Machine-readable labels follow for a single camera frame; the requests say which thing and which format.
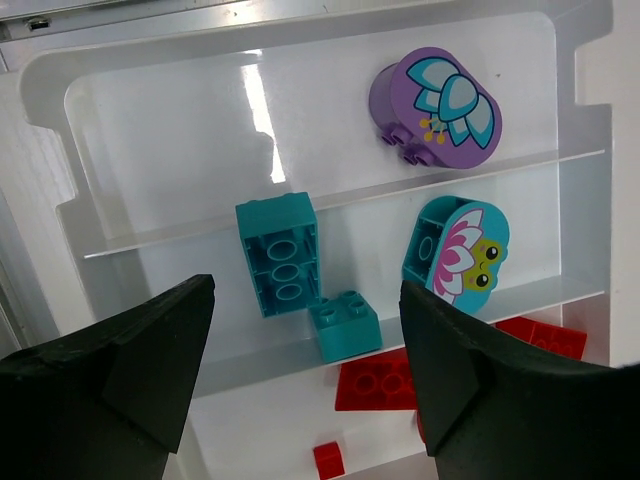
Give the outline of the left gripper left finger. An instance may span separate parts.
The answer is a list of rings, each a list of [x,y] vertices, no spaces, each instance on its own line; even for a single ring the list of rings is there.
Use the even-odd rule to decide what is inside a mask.
[[[180,446],[215,305],[195,275],[1,362],[5,479],[159,479]]]

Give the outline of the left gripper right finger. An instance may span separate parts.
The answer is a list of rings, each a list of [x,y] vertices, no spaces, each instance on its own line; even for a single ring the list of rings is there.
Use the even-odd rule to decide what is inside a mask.
[[[442,479],[635,479],[639,368],[529,345],[412,282],[400,317]]]

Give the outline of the red curved brick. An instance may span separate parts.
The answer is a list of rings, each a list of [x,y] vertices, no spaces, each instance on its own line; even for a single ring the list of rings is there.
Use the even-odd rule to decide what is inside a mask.
[[[583,358],[587,342],[585,332],[522,316],[498,321],[495,327],[537,348],[578,361]]]

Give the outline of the red long brick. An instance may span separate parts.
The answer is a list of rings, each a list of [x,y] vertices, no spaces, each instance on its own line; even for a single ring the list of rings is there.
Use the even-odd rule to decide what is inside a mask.
[[[413,411],[417,409],[405,348],[345,362],[340,367],[336,411]]]

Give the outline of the teal frog brick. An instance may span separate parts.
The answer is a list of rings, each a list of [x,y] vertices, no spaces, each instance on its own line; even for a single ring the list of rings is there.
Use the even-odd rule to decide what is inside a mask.
[[[453,195],[437,197],[418,214],[402,279],[475,314],[497,286],[509,241],[508,220],[495,205]]]

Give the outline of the teal small brick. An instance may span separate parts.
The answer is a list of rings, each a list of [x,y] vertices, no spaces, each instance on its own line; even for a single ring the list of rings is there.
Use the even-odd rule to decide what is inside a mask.
[[[355,290],[322,298],[309,309],[311,324],[325,364],[373,352],[382,348],[378,315]]]

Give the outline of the tiny red brick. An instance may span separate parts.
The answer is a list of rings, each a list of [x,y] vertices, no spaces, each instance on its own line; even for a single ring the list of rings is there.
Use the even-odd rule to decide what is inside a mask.
[[[320,480],[330,480],[345,474],[344,461],[337,442],[315,446],[313,456]]]

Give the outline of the purple paw brick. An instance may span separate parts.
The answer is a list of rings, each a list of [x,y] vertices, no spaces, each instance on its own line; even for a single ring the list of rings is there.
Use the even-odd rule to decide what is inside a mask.
[[[368,94],[381,140],[410,165],[472,169],[502,135],[495,98],[447,50],[418,48],[378,73]]]

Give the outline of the white divided tray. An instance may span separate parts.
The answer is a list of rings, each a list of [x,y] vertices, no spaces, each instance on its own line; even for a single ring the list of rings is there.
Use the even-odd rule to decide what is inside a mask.
[[[508,254],[479,318],[588,336],[607,363],[611,119],[581,104],[576,54],[612,30],[608,1],[246,1],[15,38],[1,47],[3,193],[59,332],[181,281],[215,281],[180,479],[314,479],[336,442],[349,478],[428,478],[410,411],[341,412],[299,290],[265,316],[235,209],[304,193],[324,297],[361,294],[384,350],[404,343],[401,268],[442,196],[498,207]],[[494,98],[499,140],[471,169],[410,165],[369,90],[421,47]]]

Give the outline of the aluminium frame rail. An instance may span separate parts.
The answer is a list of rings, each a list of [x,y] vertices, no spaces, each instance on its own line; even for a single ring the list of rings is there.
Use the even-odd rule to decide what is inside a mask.
[[[347,1],[3,1],[10,62],[46,49],[324,14]]]

